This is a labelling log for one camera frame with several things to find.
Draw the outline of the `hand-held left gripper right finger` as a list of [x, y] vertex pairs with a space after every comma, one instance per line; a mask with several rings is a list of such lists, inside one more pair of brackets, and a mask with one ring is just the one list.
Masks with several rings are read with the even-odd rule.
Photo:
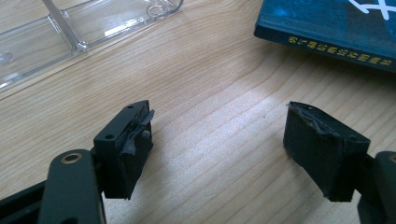
[[321, 109], [288, 104], [283, 145], [332, 202], [349, 202], [370, 140]]

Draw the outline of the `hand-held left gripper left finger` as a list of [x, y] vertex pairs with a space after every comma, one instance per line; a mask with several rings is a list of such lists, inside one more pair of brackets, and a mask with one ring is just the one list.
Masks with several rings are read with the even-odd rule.
[[94, 137], [101, 189], [107, 198], [131, 199], [153, 147], [154, 114], [148, 100], [127, 105]]

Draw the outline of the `blue monster picture book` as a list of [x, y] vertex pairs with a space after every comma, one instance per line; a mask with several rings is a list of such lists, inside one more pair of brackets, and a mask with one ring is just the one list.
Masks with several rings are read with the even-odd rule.
[[396, 73], [396, 0], [263, 0], [254, 35]]

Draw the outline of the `clear acrylic book rack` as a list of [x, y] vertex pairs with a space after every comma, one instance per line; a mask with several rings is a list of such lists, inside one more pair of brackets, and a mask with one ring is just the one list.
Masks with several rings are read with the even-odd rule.
[[0, 90], [108, 40], [176, 13], [184, 0], [42, 0], [48, 15], [0, 33]]

